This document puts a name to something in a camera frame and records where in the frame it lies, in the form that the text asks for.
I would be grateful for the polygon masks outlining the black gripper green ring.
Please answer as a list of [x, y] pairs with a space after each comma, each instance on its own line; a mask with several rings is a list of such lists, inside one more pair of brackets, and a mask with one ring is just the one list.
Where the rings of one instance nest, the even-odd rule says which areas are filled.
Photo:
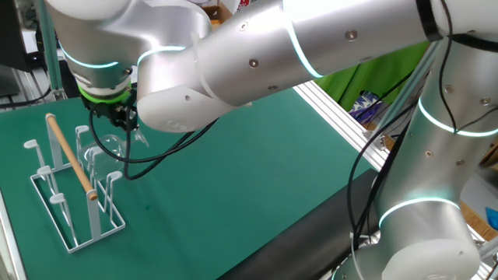
[[138, 116], [132, 111], [137, 95], [132, 86], [125, 87], [110, 98], [92, 96], [81, 86], [78, 89], [83, 106], [88, 111], [93, 111], [98, 117], [106, 117], [113, 126], [125, 132], [135, 131], [139, 127]]

